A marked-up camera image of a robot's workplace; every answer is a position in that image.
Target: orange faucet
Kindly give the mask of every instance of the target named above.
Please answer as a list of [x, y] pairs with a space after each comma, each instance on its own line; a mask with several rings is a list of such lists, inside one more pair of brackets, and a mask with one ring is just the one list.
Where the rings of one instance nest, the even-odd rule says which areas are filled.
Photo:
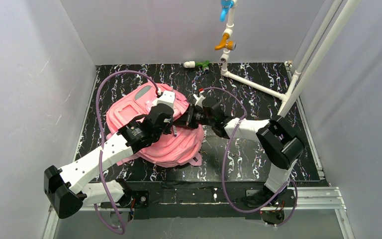
[[218, 51], [218, 50], [221, 50], [223, 48], [226, 48], [228, 50], [233, 51], [236, 47], [236, 43], [233, 41], [226, 42], [229, 39], [229, 37], [230, 37], [230, 35], [228, 33], [224, 33], [222, 40], [220, 41], [219, 45], [214, 47], [214, 50]]

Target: black marble surface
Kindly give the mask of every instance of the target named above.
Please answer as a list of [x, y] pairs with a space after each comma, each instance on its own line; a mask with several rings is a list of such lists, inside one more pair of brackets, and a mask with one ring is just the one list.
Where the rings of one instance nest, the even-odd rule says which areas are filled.
[[[77, 151], [77, 158], [95, 149], [100, 142], [96, 120], [95, 99], [97, 88], [109, 74], [121, 70], [135, 70], [151, 76], [157, 83], [166, 83], [192, 100], [192, 94], [200, 88], [216, 86], [235, 94], [248, 112], [248, 120], [265, 120], [275, 116], [280, 100], [252, 89], [244, 84], [224, 78], [220, 75], [220, 65], [210, 64], [205, 74], [199, 69], [185, 69], [179, 64], [156, 65], [103, 65], [97, 68], [96, 85], [87, 113], [86, 123]], [[229, 64], [228, 69], [241, 77], [269, 87], [278, 92], [286, 92], [289, 78], [282, 63], [241, 63]], [[109, 107], [147, 80], [136, 75], [117, 76], [108, 81], [100, 97], [100, 111], [103, 122]], [[224, 102], [226, 111], [233, 116], [241, 116], [243, 110], [234, 99], [222, 92], [210, 92]], [[302, 157], [292, 172], [297, 181], [317, 181], [319, 176], [296, 104], [287, 116], [289, 122], [301, 134], [307, 145]], [[105, 134], [110, 133], [106, 125]], [[202, 166], [183, 165], [175, 168], [163, 168], [141, 158], [121, 166], [114, 165], [104, 172], [106, 181], [123, 177], [128, 181], [220, 181], [220, 169], [227, 140], [217, 137], [214, 132], [204, 128], [205, 140], [201, 148]], [[264, 150], [255, 142], [237, 139], [228, 154], [228, 181], [265, 181], [268, 177], [270, 162]]]

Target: blue valve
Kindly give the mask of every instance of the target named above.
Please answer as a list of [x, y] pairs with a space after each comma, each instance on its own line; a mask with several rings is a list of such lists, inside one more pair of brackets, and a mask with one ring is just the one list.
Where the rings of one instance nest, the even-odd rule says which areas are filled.
[[232, 0], [220, 0], [220, 4], [222, 5], [222, 13], [220, 13], [220, 21], [225, 21], [226, 15], [229, 12], [229, 9], [233, 7]]

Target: pink backpack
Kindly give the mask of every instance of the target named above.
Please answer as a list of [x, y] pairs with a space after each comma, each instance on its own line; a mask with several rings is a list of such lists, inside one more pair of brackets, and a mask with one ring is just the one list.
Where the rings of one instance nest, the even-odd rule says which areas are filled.
[[[174, 91], [174, 120], [179, 118], [188, 108], [186, 97], [166, 84], [157, 84], [162, 91]], [[156, 90], [152, 83], [146, 83], [119, 101], [115, 102], [106, 113], [106, 123], [111, 134], [109, 139], [119, 128], [130, 122], [135, 116], [148, 114], [156, 99]], [[121, 165], [130, 160], [142, 157], [149, 162], [162, 167], [175, 167], [190, 163], [194, 166], [201, 165], [201, 155], [198, 152], [204, 138], [201, 126], [190, 130], [177, 127], [177, 136], [163, 134], [160, 140], [150, 147], [144, 148], [135, 155], [119, 161]]]

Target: white wall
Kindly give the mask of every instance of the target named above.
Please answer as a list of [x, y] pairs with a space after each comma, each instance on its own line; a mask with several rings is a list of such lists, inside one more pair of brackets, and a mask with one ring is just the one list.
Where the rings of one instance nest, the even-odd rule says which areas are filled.
[[302, 100], [355, 237], [382, 238], [382, 1], [361, 1]]
[[[219, 62], [219, 0], [61, 2], [96, 65]], [[239, 0], [231, 62], [292, 60], [323, 2]]]
[[0, 1], [0, 238], [42, 237], [43, 171], [72, 160], [95, 74], [58, 0]]

